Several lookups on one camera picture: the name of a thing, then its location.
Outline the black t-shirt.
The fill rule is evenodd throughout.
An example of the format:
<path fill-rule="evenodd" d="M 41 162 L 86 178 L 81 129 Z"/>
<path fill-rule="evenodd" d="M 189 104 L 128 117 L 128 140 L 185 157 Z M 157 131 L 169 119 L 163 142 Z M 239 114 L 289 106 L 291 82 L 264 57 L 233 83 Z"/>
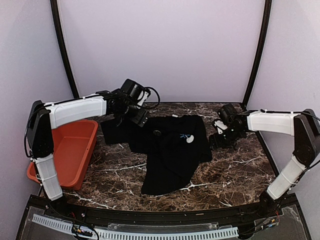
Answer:
<path fill-rule="evenodd" d="M 100 124 L 105 143 L 127 143 L 131 152 L 145 154 L 144 195 L 169 194 L 188 185 L 200 163 L 210 162 L 212 152 L 203 119 L 198 115 L 150 117 L 143 127 L 130 120 Z M 161 131 L 161 136 L 153 131 Z M 186 139 L 194 136 L 192 143 Z"/>

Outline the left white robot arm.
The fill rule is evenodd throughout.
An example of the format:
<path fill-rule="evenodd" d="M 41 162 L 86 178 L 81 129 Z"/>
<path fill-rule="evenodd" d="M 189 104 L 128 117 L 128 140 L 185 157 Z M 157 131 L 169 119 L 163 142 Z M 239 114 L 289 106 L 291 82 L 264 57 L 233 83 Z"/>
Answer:
<path fill-rule="evenodd" d="M 50 208 L 58 217 L 67 218 L 71 208 L 60 199 L 63 190 L 54 164 L 52 131 L 69 123 L 101 116 L 113 116 L 120 120 L 126 118 L 143 127 L 149 113 L 143 104 L 150 95 L 150 87 L 126 79 L 121 88 L 113 91 L 97 91 L 59 102 L 44 103 L 37 100 L 32 104 L 24 132 L 24 152 L 35 164 L 39 182 L 48 199 L 53 201 Z"/>

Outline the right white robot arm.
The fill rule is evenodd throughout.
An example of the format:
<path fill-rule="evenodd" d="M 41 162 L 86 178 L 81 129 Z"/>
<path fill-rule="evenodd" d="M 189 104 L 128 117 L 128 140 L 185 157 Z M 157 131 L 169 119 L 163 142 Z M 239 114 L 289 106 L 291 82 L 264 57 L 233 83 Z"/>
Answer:
<path fill-rule="evenodd" d="M 209 136 L 212 150 L 234 148 L 248 132 L 271 132 L 294 138 L 291 159 L 276 179 L 261 194 L 255 213 L 266 217 L 275 201 L 298 184 L 304 174 L 320 162 L 320 119 L 312 109 L 304 111 L 247 110 L 238 111 L 231 103 L 223 105 L 212 125 L 216 133 Z"/>

